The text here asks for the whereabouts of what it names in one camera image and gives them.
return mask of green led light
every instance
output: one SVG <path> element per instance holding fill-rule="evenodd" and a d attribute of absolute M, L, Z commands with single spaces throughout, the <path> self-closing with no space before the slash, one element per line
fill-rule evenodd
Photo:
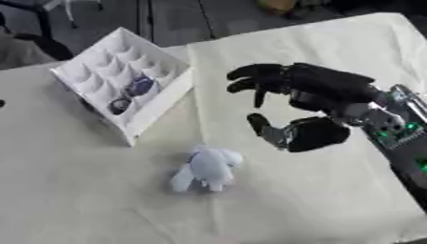
<path fill-rule="evenodd" d="M 427 173 L 427 159 L 418 159 L 417 164 L 420 166 L 422 172 Z"/>
<path fill-rule="evenodd" d="M 388 133 L 386 133 L 386 132 L 379 132 L 378 134 L 379 134 L 379 136 L 381 136 L 381 137 L 387 137 L 387 136 L 389 136 L 389 134 L 388 134 Z"/>
<path fill-rule="evenodd" d="M 418 124 L 414 123 L 414 122 L 406 124 L 406 128 L 409 129 L 409 130 L 416 129 L 417 127 L 418 127 Z"/>

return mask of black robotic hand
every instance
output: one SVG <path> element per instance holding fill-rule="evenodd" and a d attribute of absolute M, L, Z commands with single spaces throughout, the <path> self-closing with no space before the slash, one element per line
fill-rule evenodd
<path fill-rule="evenodd" d="M 343 71 L 295 63 L 292 66 L 255 64 L 231 71 L 231 93 L 255 90 L 256 108 L 267 92 L 289 94 L 291 105 L 309 111 L 330 110 L 342 103 L 369 103 L 374 99 L 374 79 Z"/>
<path fill-rule="evenodd" d="M 340 114 L 350 104 L 369 103 L 376 96 L 370 84 L 374 79 L 314 65 L 295 63 L 292 66 L 256 64 L 228 74 L 234 81 L 231 93 L 255 90 L 254 106 L 260 108 L 268 92 L 290 95 L 291 106 L 327 115 Z M 344 142 L 350 130 L 330 117 L 298 119 L 284 129 L 277 129 L 259 113 L 248 116 L 255 133 L 279 149 L 305 152 Z"/>

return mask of plush toy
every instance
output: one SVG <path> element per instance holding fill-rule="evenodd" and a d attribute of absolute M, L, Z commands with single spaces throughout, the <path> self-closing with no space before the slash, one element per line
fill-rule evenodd
<path fill-rule="evenodd" d="M 238 152 L 198 146 L 194 148 L 189 161 L 172 178 L 171 185 L 174 191 L 183 193 L 194 180 L 198 180 L 203 187 L 221 192 L 223 186 L 234 181 L 232 168 L 242 163 L 243 156 Z"/>

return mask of white egg carton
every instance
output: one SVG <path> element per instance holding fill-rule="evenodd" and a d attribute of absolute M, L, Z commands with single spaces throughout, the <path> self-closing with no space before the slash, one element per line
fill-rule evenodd
<path fill-rule="evenodd" d="M 130 146 L 193 87 L 189 64 L 123 28 L 52 71 Z M 110 103 L 142 73 L 154 85 L 145 95 L 132 98 L 125 112 L 112 114 Z"/>

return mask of toy ear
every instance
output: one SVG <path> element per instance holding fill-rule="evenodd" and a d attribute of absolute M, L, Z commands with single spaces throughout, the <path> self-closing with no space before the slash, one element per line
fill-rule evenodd
<path fill-rule="evenodd" d="M 230 167 L 239 167 L 243 163 L 243 156 L 238 152 L 228 149 L 221 150 L 221 153 L 227 159 L 227 165 Z"/>
<path fill-rule="evenodd" d="M 222 192 L 223 185 L 218 182 L 209 183 L 209 189 L 212 192 Z"/>
<path fill-rule="evenodd" d="M 194 180 L 194 175 L 190 164 L 181 166 L 179 172 L 171 179 L 171 186 L 175 192 L 184 193 Z"/>

